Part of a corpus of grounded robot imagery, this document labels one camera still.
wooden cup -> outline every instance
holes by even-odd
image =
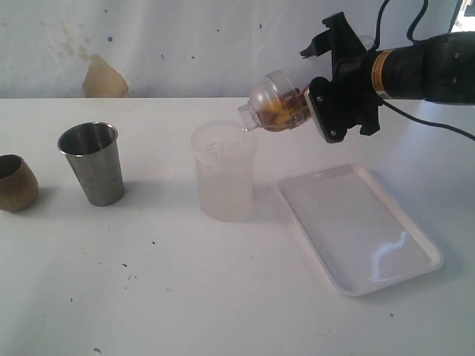
[[[15,154],[0,156],[0,210],[20,211],[38,196],[38,181],[26,162]]]

white tray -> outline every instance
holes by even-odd
[[[331,283],[356,297],[437,270],[439,249],[363,168],[345,165],[278,187]]]

white table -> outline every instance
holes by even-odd
[[[189,140],[243,102],[0,100],[0,154],[23,156],[41,185],[32,208],[0,214],[0,355],[475,355],[475,143],[386,109],[379,133],[339,145],[312,123],[257,132],[255,212],[226,224],[200,211]],[[475,132],[471,107],[396,104]],[[94,120],[119,130],[127,193],[107,208],[56,148]],[[440,271],[349,298],[311,267],[272,187],[345,163],[443,250]]]

clear plastic cup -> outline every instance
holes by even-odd
[[[225,222],[246,218],[252,209],[252,171],[258,142],[233,122],[210,122],[191,138],[201,209]]]

white wall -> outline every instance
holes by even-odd
[[[373,36],[381,3],[4,0],[0,97],[83,96],[87,56],[93,53],[122,74],[129,96],[246,96],[262,75],[298,65],[299,51],[324,30],[326,16],[344,11],[357,34]],[[407,44],[407,27],[421,3],[392,0],[382,47]],[[455,5],[431,0],[416,36],[447,32]]]

